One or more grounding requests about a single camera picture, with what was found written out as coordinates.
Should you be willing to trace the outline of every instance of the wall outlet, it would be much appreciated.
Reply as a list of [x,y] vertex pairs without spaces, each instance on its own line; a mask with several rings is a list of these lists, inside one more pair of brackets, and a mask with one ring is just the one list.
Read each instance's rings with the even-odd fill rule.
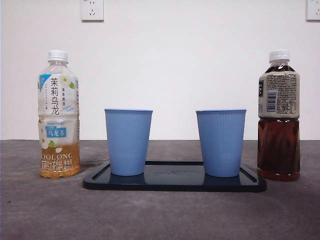
[[104,0],[80,0],[82,21],[103,21]]
[[306,20],[320,21],[320,0],[306,0]]

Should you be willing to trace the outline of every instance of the bottle label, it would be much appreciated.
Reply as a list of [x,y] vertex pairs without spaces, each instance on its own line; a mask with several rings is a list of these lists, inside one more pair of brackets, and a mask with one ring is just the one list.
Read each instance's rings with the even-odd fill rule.
[[78,79],[42,74],[37,86],[41,171],[72,171],[80,162]]
[[295,72],[264,74],[259,79],[259,117],[299,117],[299,75]]

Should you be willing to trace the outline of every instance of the plastic bottle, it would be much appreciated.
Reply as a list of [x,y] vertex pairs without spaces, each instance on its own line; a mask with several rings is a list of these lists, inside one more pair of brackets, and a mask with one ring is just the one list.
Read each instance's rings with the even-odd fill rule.
[[40,175],[69,177],[80,170],[78,79],[66,52],[50,51],[48,62],[37,82]]
[[300,76],[289,60],[288,50],[271,52],[271,66],[259,79],[257,171],[276,181],[300,175]]

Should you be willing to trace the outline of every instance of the table surface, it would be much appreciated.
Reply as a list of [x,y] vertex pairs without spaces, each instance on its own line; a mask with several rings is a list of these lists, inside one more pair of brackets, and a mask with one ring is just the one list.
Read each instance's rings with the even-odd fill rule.
[[[80,141],[81,171],[40,177],[38,141],[1,141],[2,240],[320,239],[320,141],[301,141],[298,181],[241,192],[103,191],[83,178],[108,159],[107,142]],[[256,171],[257,142],[242,163]],[[197,140],[152,140],[148,160],[201,161]]]

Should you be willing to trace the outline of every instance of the white bottle cap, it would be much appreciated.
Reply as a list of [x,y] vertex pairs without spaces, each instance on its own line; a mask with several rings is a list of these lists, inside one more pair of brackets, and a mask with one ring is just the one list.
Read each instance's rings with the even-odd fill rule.
[[65,51],[51,50],[49,51],[49,61],[51,60],[68,62],[68,54]]
[[290,52],[287,49],[279,49],[276,51],[270,52],[269,61],[277,60],[277,59],[287,59],[290,61]]

